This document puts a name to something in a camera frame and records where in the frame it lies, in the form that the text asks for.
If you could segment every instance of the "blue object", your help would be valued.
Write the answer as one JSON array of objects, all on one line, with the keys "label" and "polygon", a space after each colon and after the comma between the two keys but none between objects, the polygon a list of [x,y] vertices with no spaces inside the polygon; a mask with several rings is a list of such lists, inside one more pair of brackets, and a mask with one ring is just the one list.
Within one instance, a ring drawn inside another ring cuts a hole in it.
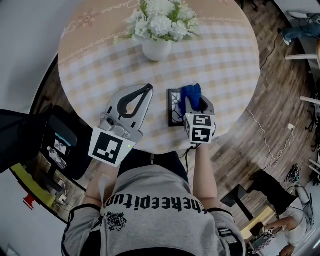
[{"label": "blue object", "polygon": [[60,140],[63,140],[69,147],[71,147],[71,144],[66,141],[64,138],[62,138],[58,133],[55,133],[55,136],[57,136]]},{"label": "blue object", "polygon": [[284,28],[281,30],[283,38],[291,42],[295,38],[314,38],[320,36],[320,24],[310,23],[306,26]]},{"label": "blue object", "polygon": [[195,86],[188,85],[181,88],[180,91],[181,95],[181,101],[179,102],[178,106],[181,111],[182,116],[186,114],[186,97],[189,98],[191,107],[195,111],[199,111],[199,105],[200,105],[200,98],[202,95],[201,87],[197,83]]}]

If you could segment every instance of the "blue cloth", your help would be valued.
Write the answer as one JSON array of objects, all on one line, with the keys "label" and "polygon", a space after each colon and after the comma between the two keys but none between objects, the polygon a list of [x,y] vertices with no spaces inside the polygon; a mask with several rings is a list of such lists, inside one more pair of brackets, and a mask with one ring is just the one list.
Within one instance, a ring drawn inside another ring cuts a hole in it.
[{"label": "blue cloth", "polygon": [[199,111],[200,105],[200,98],[202,95],[201,87],[197,83],[195,86],[189,85],[181,88],[180,91],[181,101],[179,102],[178,106],[181,110],[182,116],[186,114],[186,97],[189,98],[192,108],[195,111]]}]

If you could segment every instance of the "wooden floor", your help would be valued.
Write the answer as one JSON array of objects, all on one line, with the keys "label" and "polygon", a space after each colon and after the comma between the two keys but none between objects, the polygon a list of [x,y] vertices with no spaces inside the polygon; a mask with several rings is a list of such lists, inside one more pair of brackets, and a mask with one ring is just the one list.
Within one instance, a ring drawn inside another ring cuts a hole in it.
[{"label": "wooden floor", "polygon": [[[292,43],[287,46],[281,35],[278,35],[277,29],[286,27],[286,23],[271,2],[267,6],[262,5],[262,1],[256,1],[256,3],[259,6],[258,12],[253,11],[247,2],[244,12],[257,38],[260,66],[272,51],[275,40],[276,43],[274,52],[261,70],[261,76],[248,109],[252,111],[266,131],[266,140],[275,156],[279,150],[284,148],[286,140],[291,134],[287,128],[288,124],[294,125],[293,145],[291,147],[287,145],[277,166],[267,168],[266,171],[283,184],[292,165],[298,163],[301,167],[301,183],[306,185],[310,174],[308,160],[309,158],[316,159],[316,153],[311,151],[314,132],[309,133],[305,130],[306,125],[309,125],[311,121],[310,115],[307,113],[310,104],[300,101],[300,96],[310,95],[310,90],[306,86],[307,64],[304,60],[286,61],[284,59],[285,55],[301,54],[299,44]],[[62,106],[68,112],[72,110],[62,89],[57,67],[45,85],[43,95],[49,97],[53,104]],[[263,169],[269,156],[269,150],[265,145],[264,134],[259,125],[246,110],[229,133],[214,140],[211,144],[210,154],[219,198],[222,199],[238,184],[241,184],[245,189],[249,188],[251,185],[250,175]],[[190,184],[192,185],[195,164],[194,152],[190,153],[188,163]],[[90,170],[80,180],[81,185],[84,187],[88,185],[98,164],[96,161],[92,163]],[[81,201],[79,198],[83,198],[83,192],[78,190],[73,188],[72,184],[67,184],[67,197],[72,198],[72,201],[77,204]],[[252,192],[244,197],[242,202],[253,216],[258,215],[268,205],[264,195],[259,192]],[[235,205],[231,209],[227,206],[223,207],[231,211],[239,227],[243,227],[248,222],[238,206]],[[68,217],[68,211],[61,214],[64,218]]]}]

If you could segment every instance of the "checkered tablecloth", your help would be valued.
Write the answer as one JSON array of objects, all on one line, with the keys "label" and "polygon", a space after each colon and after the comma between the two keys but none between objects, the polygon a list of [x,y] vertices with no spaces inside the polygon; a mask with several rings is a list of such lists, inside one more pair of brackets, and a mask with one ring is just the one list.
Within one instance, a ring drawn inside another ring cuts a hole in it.
[{"label": "checkered tablecloth", "polygon": [[166,61],[149,61],[131,39],[117,45],[100,42],[69,59],[59,56],[63,89],[78,115],[94,127],[114,93],[152,84],[143,138],[135,148],[154,154],[187,149],[184,127],[168,127],[167,89],[199,83],[214,105],[215,137],[227,133],[249,104],[260,76],[257,41],[248,23],[206,20],[198,29],[201,38],[174,43]]}]

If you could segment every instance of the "red object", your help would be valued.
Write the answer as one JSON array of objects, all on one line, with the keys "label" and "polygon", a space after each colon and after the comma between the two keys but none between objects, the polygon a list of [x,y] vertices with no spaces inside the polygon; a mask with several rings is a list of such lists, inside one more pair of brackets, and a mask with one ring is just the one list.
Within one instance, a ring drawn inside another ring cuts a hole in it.
[{"label": "red object", "polygon": [[31,210],[34,209],[34,206],[33,206],[34,201],[35,201],[35,199],[34,199],[30,194],[28,194],[28,195],[23,199],[23,202],[24,202]]}]

